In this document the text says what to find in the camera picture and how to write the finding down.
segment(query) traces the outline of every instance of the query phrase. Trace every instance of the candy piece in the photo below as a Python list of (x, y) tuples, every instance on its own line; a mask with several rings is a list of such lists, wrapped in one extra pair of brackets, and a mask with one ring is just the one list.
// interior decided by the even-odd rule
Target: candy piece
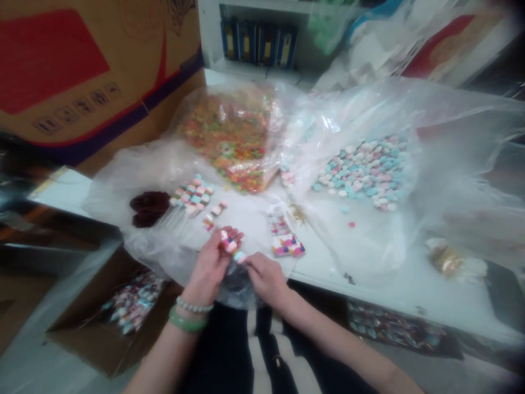
[(239, 257), (239, 260), (237, 260), (237, 264), (243, 264), (246, 261), (246, 255), (243, 253), (242, 256)]
[(223, 210), (217, 205), (215, 207), (212, 208), (212, 214), (214, 214), (215, 216), (219, 216), (220, 213), (222, 212)]
[(241, 257), (244, 256), (244, 253), (241, 252), (241, 251), (237, 251), (237, 253), (234, 254), (234, 261), (238, 264), (241, 264), (239, 262), (239, 260), (241, 259)]
[(206, 231), (210, 231), (215, 225), (213, 224), (213, 218), (210, 215), (206, 215), (203, 220), (204, 228)]

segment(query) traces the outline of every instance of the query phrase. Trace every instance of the wrist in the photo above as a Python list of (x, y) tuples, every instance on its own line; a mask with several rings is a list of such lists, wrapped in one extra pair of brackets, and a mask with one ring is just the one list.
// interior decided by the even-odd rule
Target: wrist
[(286, 289), (282, 292), (280, 297), (278, 297), (278, 303), (273, 308), (277, 311), (277, 313), (281, 316), (285, 316), (288, 311), (293, 309), (295, 298), (299, 295), (295, 290), (292, 290), (289, 287), (286, 287)]
[(208, 306), (215, 301), (218, 286), (209, 283), (191, 282), (180, 295), (188, 304), (195, 306)]

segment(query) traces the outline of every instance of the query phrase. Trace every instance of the cardboard box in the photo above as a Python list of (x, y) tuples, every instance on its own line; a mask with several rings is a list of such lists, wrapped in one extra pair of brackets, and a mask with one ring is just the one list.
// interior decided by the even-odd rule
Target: cardboard box
[(0, 274), (0, 356), (53, 283), (47, 276)]
[(87, 175), (205, 85), (193, 0), (5, 0), (0, 47), (0, 129)]
[(144, 266), (133, 260), (123, 247), (99, 270), (88, 285), (46, 332), (46, 337), (109, 378), (137, 362), (151, 349), (168, 320), (168, 313), (181, 286), (171, 282), (137, 333), (123, 335), (116, 324), (92, 319), (100, 307), (115, 295)]

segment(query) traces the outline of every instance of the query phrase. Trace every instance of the white table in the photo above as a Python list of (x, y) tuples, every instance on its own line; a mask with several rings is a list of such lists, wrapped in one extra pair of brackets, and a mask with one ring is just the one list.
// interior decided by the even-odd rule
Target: white table
[[(53, 179), (30, 199), (88, 217), (81, 203), (91, 180), (74, 170), (62, 171)], [(396, 274), (380, 288), (371, 288), (350, 284), (308, 225), (298, 226), (296, 233), (307, 253), (295, 264), (292, 279), (503, 343), (518, 345), (525, 341), (525, 335), (496, 319), (485, 285), (446, 280), (428, 263), (424, 246), (411, 248), (406, 263)]]

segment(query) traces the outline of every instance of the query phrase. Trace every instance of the green bangle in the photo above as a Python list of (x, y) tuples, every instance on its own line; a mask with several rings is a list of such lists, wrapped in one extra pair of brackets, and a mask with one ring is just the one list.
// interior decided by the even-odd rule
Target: green bangle
[(177, 305), (175, 304), (170, 309), (170, 321), (172, 322), (174, 326), (180, 328), (182, 331), (185, 331), (185, 332), (197, 332), (206, 327), (206, 324), (208, 323), (207, 319), (203, 319), (203, 320), (187, 319), (177, 313), (177, 311), (175, 310), (176, 307)]

